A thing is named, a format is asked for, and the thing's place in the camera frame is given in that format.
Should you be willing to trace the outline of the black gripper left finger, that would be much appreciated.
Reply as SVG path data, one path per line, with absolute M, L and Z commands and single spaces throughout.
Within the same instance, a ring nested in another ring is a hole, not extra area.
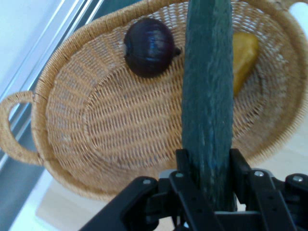
M 222 231 L 215 212 L 195 186 L 188 152 L 176 150 L 177 170 L 167 178 L 135 178 L 99 211 L 83 231 L 153 231 L 172 218 L 176 231 Z

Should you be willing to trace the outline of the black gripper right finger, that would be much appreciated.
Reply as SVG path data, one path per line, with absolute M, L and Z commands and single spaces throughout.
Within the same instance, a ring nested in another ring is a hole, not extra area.
M 260 218 L 264 231 L 308 229 L 308 177 L 295 173 L 284 181 L 265 169 L 251 168 L 238 149 L 230 150 L 234 192 L 247 211 Z

